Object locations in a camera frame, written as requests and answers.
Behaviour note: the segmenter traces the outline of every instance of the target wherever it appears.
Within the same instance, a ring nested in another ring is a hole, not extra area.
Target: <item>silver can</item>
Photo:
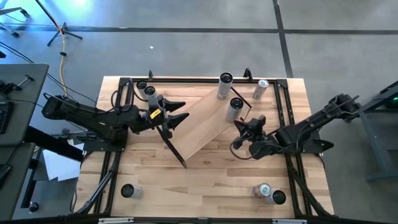
[[[241,114],[243,107],[243,100],[235,97],[229,102],[228,111],[226,112],[226,120],[228,122],[233,122]]]
[[[218,81],[218,93],[217,97],[220,100],[225,100],[231,91],[233,77],[229,73],[222,73],[220,80]]]
[[[156,89],[153,86],[147,86],[145,88],[144,92],[145,92],[145,95],[147,97],[146,98],[147,100],[156,98],[156,96],[157,96]]]
[[[122,196],[125,198],[136,198],[136,199],[140,199],[144,195],[142,187],[132,184],[125,184],[122,187],[121,193]]]
[[[264,94],[268,87],[268,81],[267,80],[259,80],[257,83],[256,89],[254,90],[253,93],[253,98],[258,100],[261,98],[261,96]]]
[[[273,190],[268,196],[264,197],[264,201],[268,205],[282,205],[286,202],[286,195],[281,190]]]
[[[144,80],[137,82],[138,92],[144,100],[147,99],[147,95],[145,94],[145,88],[147,88],[147,82],[145,82]]]
[[[271,194],[271,186],[266,183],[259,184],[253,187],[253,195],[263,198],[266,196],[270,196]]]

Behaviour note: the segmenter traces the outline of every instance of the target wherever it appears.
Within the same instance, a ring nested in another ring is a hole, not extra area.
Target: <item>wooden board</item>
[[[104,77],[98,98],[98,107],[111,107],[109,99],[118,87],[120,77]],[[288,79],[290,98],[296,122],[311,114],[302,79]],[[217,84],[170,83],[154,84],[157,92],[171,101],[186,101],[191,106],[217,87]],[[260,100],[251,96],[256,85],[234,84],[234,88],[252,105],[247,119],[267,117],[266,132],[279,128],[274,89],[270,86]],[[282,100],[285,120],[287,112]],[[130,134],[126,151],[122,154],[114,195],[112,216],[134,217],[241,217],[241,218],[292,218],[292,200],[284,156],[266,156],[259,161],[242,161],[228,149],[238,135],[234,126],[228,127],[187,161],[188,169],[167,148],[157,131]],[[247,155],[248,145],[239,150]],[[103,152],[94,152],[81,167],[77,189],[79,209],[98,185]],[[328,184],[322,162],[314,155],[303,154],[307,185],[314,196],[333,213]],[[262,182],[287,194],[283,205],[265,205],[251,195],[251,188]],[[144,189],[140,200],[123,198],[124,184],[137,184]],[[297,187],[300,208],[304,211],[302,193]],[[105,190],[102,208],[106,203]]]
[[[214,88],[184,111],[190,115],[175,129],[170,142],[185,161],[233,125],[226,120],[226,114],[229,102],[235,97],[237,96],[231,91],[227,99],[219,100],[217,88]],[[244,116],[247,112],[249,107],[244,105],[240,116]]]

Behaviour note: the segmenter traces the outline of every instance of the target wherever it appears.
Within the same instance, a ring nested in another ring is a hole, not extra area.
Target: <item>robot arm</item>
[[[109,142],[116,142],[123,137],[123,132],[130,130],[139,134],[147,129],[162,126],[163,134],[172,137],[169,129],[176,128],[188,113],[175,116],[167,115],[185,105],[185,102],[170,102],[162,95],[149,99],[148,110],[139,109],[136,105],[124,105],[113,110],[103,111],[94,107],[81,105],[62,96],[49,96],[42,114],[48,119],[64,119],[95,132]]]
[[[243,141],[250,141],[249,147],[251,157],[240,159],[260,159],[267,155],[282,153],[300,153],[303,144],[309,139],[312,132],[319,130],[334,119],[343,119],[351,121],[358,117],[360,104],[355,103],[355,99],[347,94],[335,96],[320,111],[309,116],[298,124],[281,127],[275,131],[266,134],[262,127],[266,123],[266,117],[260,116],[259,119],[252,119],[248,123],[234,121],[240,136],[231,143],[231,152],[233,149],[239,149]]]

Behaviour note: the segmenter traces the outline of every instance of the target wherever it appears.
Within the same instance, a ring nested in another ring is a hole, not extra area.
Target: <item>gray floor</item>
[[[59,22],[96,27],[215,27],[276,29],[272,0],[70,0],[45,1]],[[398,2],[394,0],[280,0],[286,29],[398,29]],[[22,6],[32,18],[28,24],[49,25],[34,1],[13,0],[6,7]],[[23,19],[15,12],[12,16]],[[15,23],[1,16],[0,22]],[[0,31],[1,41],[33,61],[50,64],[58,77],[61,39],[46,43],[53,32],[19,31],[15,39]],[[95,99],[104,75],[215,76],[231,72],[240,76],[246,67],[257,77],[286,77],[278,34],[115,33],[80,32],[78,40],[67,36],[65,82]],[[312,111],[339,93],[360,95],[365,103],[379,90],[397,80],[396,35],[293,35],[287,46],[294,77],[304,78]],[[24,63],[11,54],[0,63]],[[61,94],[50,80],[45,92]],[[82,103],[90,102],[76,96]],[[48,133],[77,128],[64,121],[44,119],[40,110],[32,124]],[[345,218],[398,222],[396,180],[366,182],[377,170],[376,159],[359,120],[334,121],[321,130],[323,139],[335,143],[325,153],[326,175],[335,213]],[[43,209],[29,215],[17,209],[14,218],[46,217],[67,213],[74,181],[43,183],[34,199]],[[58,198],[57,192],[68,192]]]

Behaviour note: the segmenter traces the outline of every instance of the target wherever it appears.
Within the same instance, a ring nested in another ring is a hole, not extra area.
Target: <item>tripod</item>
[[[79,38],[80,40],[83,39],[83,38],[80,37],[79,35],[76,35],[76,34],[73,34],[73,33],[69,32],[69,31],[66,31],[66,29],[67,29],[67,24],[66,24],[65,22],[62,24],[61,27],[58,27],[57,22],[55,22],[54,18],[51,16],[51,14],[48,12],[48,10],[43,6],[43,4],[42,4],[39,0],[36,0],[36,2],[37,2],[37,4],[39,4],[39,6],[43,9],[44,13],[46,13],[46,15],[49,17],[49,19],[50,19],[50,20],[52,21],[52,23],[57,27],[57,30],[58,30],[58,31],[55,33],[55,35],[51,38],[51,40],[48,42],[47,46],[50,47],[51,43],[55,40],[55,38],[58,37],[60,31],[62,32],[62,34],[68,34],[68,35],[71,35],[72,37]]]

